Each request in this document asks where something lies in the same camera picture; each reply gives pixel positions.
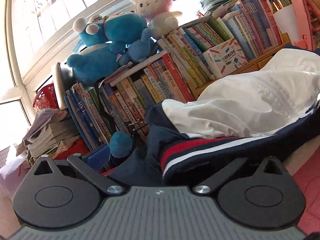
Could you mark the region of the white navy zip jacket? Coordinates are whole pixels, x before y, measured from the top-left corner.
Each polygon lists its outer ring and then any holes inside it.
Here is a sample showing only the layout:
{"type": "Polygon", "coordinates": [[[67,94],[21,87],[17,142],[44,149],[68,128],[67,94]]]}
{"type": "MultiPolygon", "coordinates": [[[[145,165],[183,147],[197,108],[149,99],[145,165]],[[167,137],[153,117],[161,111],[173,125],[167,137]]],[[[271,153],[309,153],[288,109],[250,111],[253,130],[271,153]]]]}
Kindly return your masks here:
{"type": "Polygon", "coordinates": [[[120,184],[191,185],[236,158],[285,161],[319,135],[319,51],[284,48],[262,70],[219,79],[196,101],[152,106],[145,121],[146,145],[108,174],[120,184]]]}

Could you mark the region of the red plastic crate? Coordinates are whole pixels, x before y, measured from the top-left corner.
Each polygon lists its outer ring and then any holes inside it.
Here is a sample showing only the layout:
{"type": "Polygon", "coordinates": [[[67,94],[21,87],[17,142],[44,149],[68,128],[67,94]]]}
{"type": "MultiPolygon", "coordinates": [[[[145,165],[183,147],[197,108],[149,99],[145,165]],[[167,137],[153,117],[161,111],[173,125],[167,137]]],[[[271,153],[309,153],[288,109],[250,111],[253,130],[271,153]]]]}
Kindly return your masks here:
{"type": "Polygon", "coordinates": [[[75,153],[80,153],[81,155],[85,155],[89,153],[89,148],[85,144],[83,139],[78,139],[75,141],[67,150],[62,151],[56,157],[52,157],[54,160],[64,160],[67,159],[70,155],[75,153]]]}

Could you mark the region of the stack of paper booklets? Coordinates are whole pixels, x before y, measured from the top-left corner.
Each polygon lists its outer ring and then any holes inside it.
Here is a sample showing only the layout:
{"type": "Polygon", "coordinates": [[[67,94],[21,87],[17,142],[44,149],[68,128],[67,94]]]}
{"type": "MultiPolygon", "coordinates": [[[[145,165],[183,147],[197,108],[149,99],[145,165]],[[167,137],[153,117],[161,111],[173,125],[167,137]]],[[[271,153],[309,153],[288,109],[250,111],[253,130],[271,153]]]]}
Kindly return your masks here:
{"type": "Polygon", "coordinates": [[[35,161],[44,154],[57,157],[78,139],[80,133],[67,109],[41,109],[23,142],[28,159],[35,161]]]}

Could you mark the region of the miniature black bicycle model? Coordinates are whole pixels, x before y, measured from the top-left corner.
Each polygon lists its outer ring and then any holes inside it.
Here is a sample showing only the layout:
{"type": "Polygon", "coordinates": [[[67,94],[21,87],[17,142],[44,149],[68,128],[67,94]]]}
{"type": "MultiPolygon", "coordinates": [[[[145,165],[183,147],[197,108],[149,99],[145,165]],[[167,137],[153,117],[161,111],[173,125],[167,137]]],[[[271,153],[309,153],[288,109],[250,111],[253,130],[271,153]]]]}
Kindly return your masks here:
{"type": "Polygon", "coordinates": [[[138,119],[127,125],[127,129],[131,134],[134,147],[144,146],[146,144],[146,135],[143,133],[143,129],[147,126],[144,120],[138,119]]]}

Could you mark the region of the middle row of books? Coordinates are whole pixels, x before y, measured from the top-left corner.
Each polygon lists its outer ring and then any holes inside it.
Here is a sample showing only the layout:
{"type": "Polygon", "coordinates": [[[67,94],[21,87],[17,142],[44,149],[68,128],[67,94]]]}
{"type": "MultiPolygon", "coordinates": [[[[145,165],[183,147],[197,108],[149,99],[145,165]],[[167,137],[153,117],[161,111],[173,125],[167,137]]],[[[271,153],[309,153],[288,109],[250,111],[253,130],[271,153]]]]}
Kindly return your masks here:
{"type": "Polygon", "coordinates": [[[165,99],[194,101],[192,77],[170,51],[163,50],[134,67],[126,66],[98,85],[98,98],[116,131],[144,120],[147,111],[165,99]]]}

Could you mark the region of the row of blue thin books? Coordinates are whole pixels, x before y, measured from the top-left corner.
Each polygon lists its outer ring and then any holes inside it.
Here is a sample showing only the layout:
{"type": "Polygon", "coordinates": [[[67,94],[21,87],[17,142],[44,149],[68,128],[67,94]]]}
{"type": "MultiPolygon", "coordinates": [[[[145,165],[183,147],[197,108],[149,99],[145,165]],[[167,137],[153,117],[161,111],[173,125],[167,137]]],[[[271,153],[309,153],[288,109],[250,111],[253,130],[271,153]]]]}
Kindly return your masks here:
{"type": "Polygon", "coordinates": [[[99,112],[98,97],[94,88],[86,90],[77,82],[64,97],[68,110],[90,150],[108,145],[112,137],[110,124],[99,112]]]}

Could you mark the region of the red basket on top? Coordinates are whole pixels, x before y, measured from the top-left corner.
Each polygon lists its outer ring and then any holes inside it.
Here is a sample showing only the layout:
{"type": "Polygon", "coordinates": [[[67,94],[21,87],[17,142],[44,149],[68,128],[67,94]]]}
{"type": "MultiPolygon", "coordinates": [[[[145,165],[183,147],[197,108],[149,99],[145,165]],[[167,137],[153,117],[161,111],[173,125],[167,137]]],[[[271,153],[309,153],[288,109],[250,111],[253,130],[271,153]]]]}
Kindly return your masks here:
{"type": "Polygon", "coordinates": [[[33,108],[35,111],[59,108],[53,83],[50,83],[39,90],[33,100],[33,108]]]}

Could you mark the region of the pink desk mat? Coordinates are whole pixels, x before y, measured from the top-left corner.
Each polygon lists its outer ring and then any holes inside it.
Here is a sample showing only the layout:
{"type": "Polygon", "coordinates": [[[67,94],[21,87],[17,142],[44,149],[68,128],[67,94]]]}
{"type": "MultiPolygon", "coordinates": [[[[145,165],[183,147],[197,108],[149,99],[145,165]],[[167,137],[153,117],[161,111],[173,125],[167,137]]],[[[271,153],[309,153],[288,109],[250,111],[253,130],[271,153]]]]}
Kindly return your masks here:
{"type": "Polygon", "coordinates": [[[21,228],[11,239],[319,239],[317,182],[267,157],[209,196],[118,182],[125,193],[105,195],[67,159],[42,156],[15,193],[21,228]]]}

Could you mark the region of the wooden drawer shelf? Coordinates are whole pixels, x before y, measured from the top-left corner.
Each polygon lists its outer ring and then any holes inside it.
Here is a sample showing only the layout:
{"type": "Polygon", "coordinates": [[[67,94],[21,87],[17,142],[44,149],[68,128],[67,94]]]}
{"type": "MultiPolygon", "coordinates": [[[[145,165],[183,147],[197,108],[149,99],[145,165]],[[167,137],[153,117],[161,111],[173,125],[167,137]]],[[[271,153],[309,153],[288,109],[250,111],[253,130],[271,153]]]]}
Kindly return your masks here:
{"type": "MultiPolygon", "coordinates": [[[[288,33],[283,33],[282,35],[282,39],[283,39],[283,43],[269,49],[267,52],[265,52],[263,55],[257,57],[256,59],[253,59],[252,61],[249,61],[249,63],[247,63],[246,65],[240,67],[239,69],[235,70],[234,72],[231,73],[231,75],[235,75],[235,74],[242,74],[242,73],[250,73],[250,72],[255,72],[255,71],[259,71],[262,68],[264,68],[264,66],[272,59],[272,57],[281,49],[283,49],[286,45],[291,44],[291,40],[289,38],[288,33]]],[[[219,80],[215,79],[212,81],[209,81],[208,83],[205,83],[204,85],[197,87],[197,88],[192,88],[191,92],[193,94],[193,96],[195,97],[195,99],[198,99],[198,97],[200,96],[200,94],[212,83],[214,83],[215,81],[219,80]]]]}

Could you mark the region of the white colourful card box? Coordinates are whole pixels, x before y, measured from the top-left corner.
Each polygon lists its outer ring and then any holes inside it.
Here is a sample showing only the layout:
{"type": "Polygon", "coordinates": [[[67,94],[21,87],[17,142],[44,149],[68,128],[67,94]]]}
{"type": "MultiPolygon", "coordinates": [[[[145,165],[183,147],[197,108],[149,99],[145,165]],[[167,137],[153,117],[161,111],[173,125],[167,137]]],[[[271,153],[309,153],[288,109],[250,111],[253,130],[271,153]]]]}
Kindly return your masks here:
{"type": "Polygon", "coordinates": [[[219,79],[231,74],[248,63],[248,60],[235,38],[231,38],[202,53],[210,71],[219,79]]]}

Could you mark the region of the large blue plush toy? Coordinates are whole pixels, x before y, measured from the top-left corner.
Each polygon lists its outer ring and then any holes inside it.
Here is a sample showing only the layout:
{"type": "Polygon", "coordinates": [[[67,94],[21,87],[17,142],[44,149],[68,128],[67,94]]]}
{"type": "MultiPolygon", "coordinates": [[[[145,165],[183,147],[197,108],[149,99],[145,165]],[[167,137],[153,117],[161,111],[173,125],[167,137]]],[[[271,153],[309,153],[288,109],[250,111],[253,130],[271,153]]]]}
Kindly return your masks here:
{"type": "Polygon", "coordinates": [[[156,52],[146,19],[134,12],[111,17],[97,14],[89,20],[80,17],[74,21],[73,31],[86,49],[70,55],[67,65],[79,82],[96,92],[99,83],[120,67],[141,63],[156,52]]]}

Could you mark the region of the right shelf row of books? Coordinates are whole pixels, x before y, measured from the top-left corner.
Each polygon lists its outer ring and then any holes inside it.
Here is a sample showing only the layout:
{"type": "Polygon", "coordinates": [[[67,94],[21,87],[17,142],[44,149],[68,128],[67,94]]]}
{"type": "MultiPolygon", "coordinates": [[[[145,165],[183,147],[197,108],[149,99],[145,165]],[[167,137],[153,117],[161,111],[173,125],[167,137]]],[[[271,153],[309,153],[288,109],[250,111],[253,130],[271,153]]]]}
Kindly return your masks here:
{"type": "Polygon", "coordinates": [[[199,13],[198,20],[162,36],[157,43],[178,58],[199,87],[217,79],[202,53],[231,38],[240,44],[248,63],[282,44],[270,0],[240,0],[222,17],[199,13]]]}

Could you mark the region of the pink white bunny plush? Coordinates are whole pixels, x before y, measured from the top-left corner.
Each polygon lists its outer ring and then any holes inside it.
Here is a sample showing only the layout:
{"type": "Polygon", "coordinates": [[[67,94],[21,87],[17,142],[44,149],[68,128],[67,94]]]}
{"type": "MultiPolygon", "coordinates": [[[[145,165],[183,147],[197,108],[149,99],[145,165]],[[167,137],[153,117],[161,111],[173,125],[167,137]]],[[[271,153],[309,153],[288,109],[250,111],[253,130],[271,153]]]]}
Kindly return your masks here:
{"type": "Polygon", "coordinates": [[[146,19],[154,39],[159,40],[179,27],[178,18],[182,16],[182,12],[172,11],[173,0],[129,1],[135,5],[136,14],[146,19]]]}

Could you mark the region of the white paper cup holder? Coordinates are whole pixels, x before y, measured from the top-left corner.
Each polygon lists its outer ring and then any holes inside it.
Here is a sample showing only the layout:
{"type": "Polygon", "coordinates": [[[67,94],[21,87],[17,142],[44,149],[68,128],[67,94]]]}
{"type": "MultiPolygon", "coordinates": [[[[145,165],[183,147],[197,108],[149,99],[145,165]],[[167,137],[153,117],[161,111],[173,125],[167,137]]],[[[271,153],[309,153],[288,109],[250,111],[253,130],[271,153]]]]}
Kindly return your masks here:
{"type": "Polygon", "coordinates": [[[287,33],[292,44],[300,40],[297,19],[292,4],[275,12],[273,16],[281,33],[287,33]]]}

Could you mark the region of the pink triangular toy house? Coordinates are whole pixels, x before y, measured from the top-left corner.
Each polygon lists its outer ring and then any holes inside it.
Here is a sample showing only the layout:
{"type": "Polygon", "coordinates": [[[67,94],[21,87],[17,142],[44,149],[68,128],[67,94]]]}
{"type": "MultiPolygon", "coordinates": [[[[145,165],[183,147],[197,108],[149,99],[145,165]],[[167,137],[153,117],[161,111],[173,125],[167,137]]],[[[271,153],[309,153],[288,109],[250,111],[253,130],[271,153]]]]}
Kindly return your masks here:
{"type": "Polygon", "coordinates": [[[302,49],[319,48],[319,7],[313,0],[291,0],[299,38],[294,45],[302,49]]]}

